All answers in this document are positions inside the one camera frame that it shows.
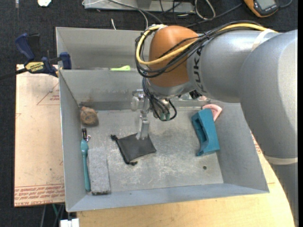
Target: toothbrush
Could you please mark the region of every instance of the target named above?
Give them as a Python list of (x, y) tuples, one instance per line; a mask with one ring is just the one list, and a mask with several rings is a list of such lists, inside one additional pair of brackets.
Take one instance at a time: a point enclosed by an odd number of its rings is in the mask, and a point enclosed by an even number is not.
[(83, 138), (81, 140), (80, 148), (81, 148), (81, 153), (82, 153), (82, 157), (83, 157), (85, 189), (86, 189), (86, 191), (90, 192), (89, 171), (88, 171), (87, 162), (86, 162), (88, 149), (89, 149), (87, 142), (89, 141), (90, 136), (87, 136), (87, 131), (85, 128), (82, 129), (82, 135), (83, 135)]

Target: multimeter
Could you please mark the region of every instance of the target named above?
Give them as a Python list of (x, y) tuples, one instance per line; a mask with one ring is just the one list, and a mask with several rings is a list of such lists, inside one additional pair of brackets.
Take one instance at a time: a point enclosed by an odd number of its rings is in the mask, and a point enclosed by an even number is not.
[(258, 17), (268, 17), (279, 9), (277, 0), (244, 0), (244, 2)]

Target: rock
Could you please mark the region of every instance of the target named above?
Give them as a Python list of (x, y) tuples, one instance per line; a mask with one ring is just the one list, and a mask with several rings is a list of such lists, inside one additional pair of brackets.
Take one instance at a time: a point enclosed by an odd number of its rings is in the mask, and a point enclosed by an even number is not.
[(92, 108), (82, 107), (80, 112), (82, 124), (96, 126), (99, 124), (97, 112)]

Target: wooden table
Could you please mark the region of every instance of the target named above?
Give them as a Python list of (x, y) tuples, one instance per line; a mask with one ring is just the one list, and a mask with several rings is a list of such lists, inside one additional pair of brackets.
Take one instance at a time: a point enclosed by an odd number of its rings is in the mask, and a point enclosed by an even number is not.
[(270, 193), (77, 212), (81, 227), (293, 227), (286, 195), (257, 147)]

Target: cardboard sheet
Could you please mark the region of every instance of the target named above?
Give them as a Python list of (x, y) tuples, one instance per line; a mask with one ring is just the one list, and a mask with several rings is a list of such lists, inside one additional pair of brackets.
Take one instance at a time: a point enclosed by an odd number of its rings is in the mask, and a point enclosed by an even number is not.
[(65, 202), (59, 80), (16, 77), (14, 206)]

